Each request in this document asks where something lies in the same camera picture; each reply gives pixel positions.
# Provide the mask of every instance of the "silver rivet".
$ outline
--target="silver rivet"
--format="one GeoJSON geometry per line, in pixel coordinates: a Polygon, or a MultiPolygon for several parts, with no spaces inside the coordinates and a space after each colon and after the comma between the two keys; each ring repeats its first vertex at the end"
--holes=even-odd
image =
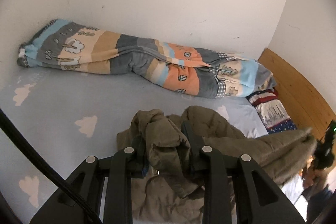
{"type": "Polygon", "coordinates": [[[212,151],[212,148],[211,148],[211,146],[209,146],[209,145],[206,145],[206,146],[203,146],[203,147],[202,147],[202,150],[203,150],[204,152],[207,152],[207,153],[209,153],[209,152],[211,152],[211,151],[212,151]]]}
{"type": "Polygon", "coordinates": [[[95,156],[88,156],[88,157],[86,158],[86,162],[87,162],[88,164],[91,164],[91,163],[95,162],[95,160],[96,160],[96,157],[95,157],[95,156]]]}
{"type": "Polygon", "coordinates": [[[243,161],[250,161],[250,160],[251,160],[251,156],[248,155],[248,154],[243,154],[243,155],[241,156],[241,159],[242,159],[243,161]]]}
{"type": "Polygon", "coordinates": [[[124,149],[124,152],[125,152],[126,154],[131,154],[131,153],[134,152],[134,148],[133,148],[133,147],[126,147],[126,148],[124,149]]]}

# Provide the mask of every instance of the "blanket fold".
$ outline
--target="blanket fold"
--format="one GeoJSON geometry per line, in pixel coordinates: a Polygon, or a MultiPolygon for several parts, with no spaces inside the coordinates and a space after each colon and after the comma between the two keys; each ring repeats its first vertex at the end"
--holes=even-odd
{"type": "Polygon", "coordinates": [[[18,65],[99,74],[134,72],[179,93],[245,97],[276,85],[273,74],[238,54],[186,47],[156,39],[52,20],[19,48],[18,65]]]}
{"type": "MultiPolygon", "coordinates": [[[[118,149],[131,145],[141,135],[147,146],[151,166],[159,171],[148,173],[145,179],[132,179],[133,217],[144,221],[201,223],[204,203],[203,180],[191,180],[189,167],[190,145],[181,132],[188,120],[195,134],[206,145],[222,154],[238,157],[249,154],[266,173],[282,185],[299,172],[316,148],[310,130],[293,130],[245,138],[217,112],[200,106],[188,107],[182,116],[165,117],[154,109],[139,111],[130,128],[117,135],[118,149]]],[[[234,193],[230,184],[231,204],[234,193]]]]}

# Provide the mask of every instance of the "gray bed sheet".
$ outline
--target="gray bed sheet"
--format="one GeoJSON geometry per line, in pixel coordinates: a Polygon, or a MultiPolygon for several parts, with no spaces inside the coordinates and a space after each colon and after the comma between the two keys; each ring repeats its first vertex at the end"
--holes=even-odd
{"type": "MultiPolygon", "coordinates": [[[[190,105],[218,111],[247,137],[266,135],[245,98],[207,99],[165,90],[135,75],[23,69],[0,91],[0,106],[41,156],[66,178],[87,157],[117,151],[116,135],[138,110],[182,114],[190,105]]],[[[56,190],[0,132],[0,190],[23,223],[56,190]]]]}

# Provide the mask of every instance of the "person's hand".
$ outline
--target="person's hand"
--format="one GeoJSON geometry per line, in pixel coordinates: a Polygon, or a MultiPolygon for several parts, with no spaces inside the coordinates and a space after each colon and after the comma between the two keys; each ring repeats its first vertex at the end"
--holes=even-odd
{"type": "Polygon", "coordinates": [[[307,169],[303,169],[303,187],[306,189],[316,183],[315,191],[319,192],[325,188],[327,185],[327,178],[330,170],[316,170],[313,168],[313,164],[307,169]]]}

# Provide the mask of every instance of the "black cable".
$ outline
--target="black cable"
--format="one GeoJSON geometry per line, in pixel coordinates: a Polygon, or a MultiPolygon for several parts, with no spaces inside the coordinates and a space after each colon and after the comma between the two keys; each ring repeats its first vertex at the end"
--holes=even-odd
{"type": "Polygon", "coordinates": [[[71,186],[36,152],[29,142],[22,136],[13,123],[0,108],[0,128],[10,138],[14,145],[27,157],[35,167],[45,175],[52,183],[73,199],[94,224],[102,224],[98,215],[90,208],[82,196],[77,194],[71,186]]]}

